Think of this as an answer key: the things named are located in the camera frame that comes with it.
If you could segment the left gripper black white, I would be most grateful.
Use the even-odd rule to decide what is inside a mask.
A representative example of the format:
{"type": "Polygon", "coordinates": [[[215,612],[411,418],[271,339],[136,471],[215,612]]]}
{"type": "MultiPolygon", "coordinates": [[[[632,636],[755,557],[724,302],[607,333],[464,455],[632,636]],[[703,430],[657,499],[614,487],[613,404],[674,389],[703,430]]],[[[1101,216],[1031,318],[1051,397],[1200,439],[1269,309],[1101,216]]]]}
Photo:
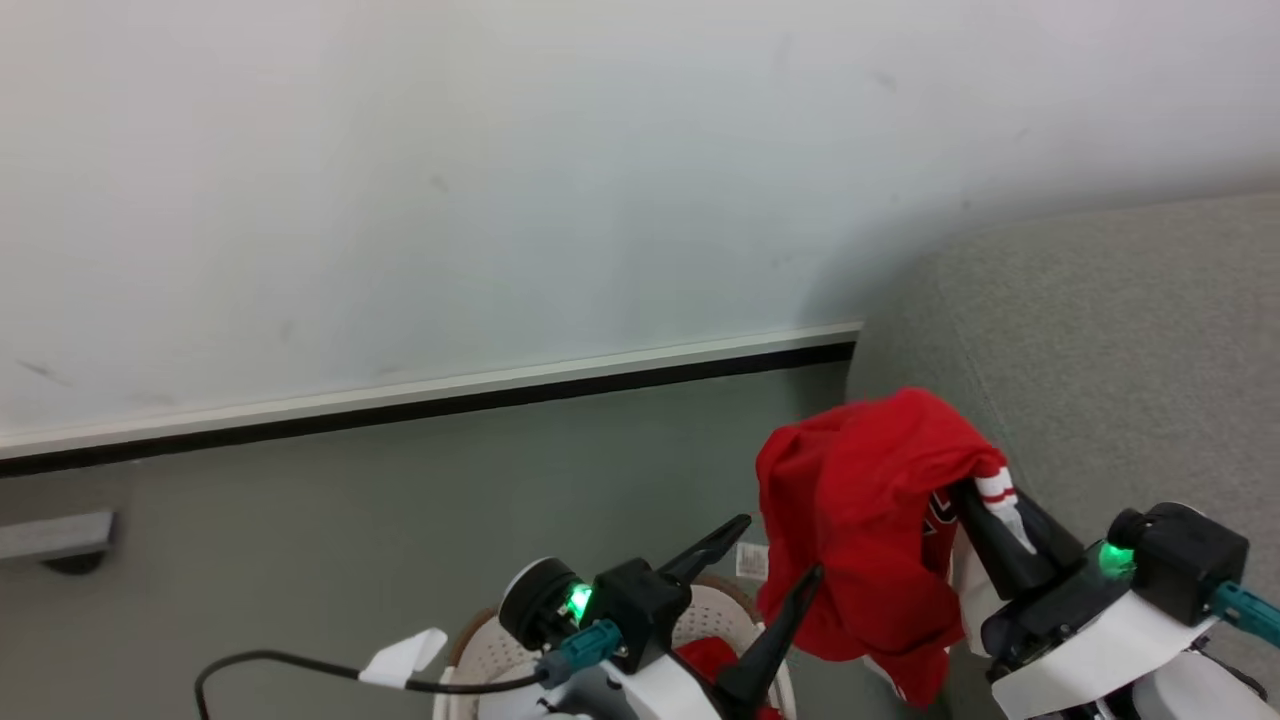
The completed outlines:
{"type": "Polygon", "coordinates": [[[824,578],[815,564],[785,596],[774,621],[736,664],[709,683],[675,652],[675,628],[692,603],[692,583],[719,562],[753,524],[739,514],[658,569],[631,559],[599,574],[582,618],[613,623],[618,650],[603,662],[627,710],[625,719],[755,719],[824,578]]]}

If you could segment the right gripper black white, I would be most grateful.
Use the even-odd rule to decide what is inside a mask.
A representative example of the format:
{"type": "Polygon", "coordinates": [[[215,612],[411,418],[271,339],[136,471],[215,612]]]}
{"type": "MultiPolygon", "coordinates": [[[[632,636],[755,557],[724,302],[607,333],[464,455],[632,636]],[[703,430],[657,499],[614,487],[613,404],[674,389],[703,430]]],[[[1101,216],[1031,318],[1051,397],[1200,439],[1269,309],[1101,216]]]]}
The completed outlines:
{"type": "Polygon", "coordinates": [[[974,478],[950,498],[986,570],[980,656],[1007,719],[1114,719],[1117,692],[1190,651],[1217,621],[1187,625],[1139,597],[1133,551],[1085,550],[1025,492],[1012,530],[986,509],[974,478]]]}

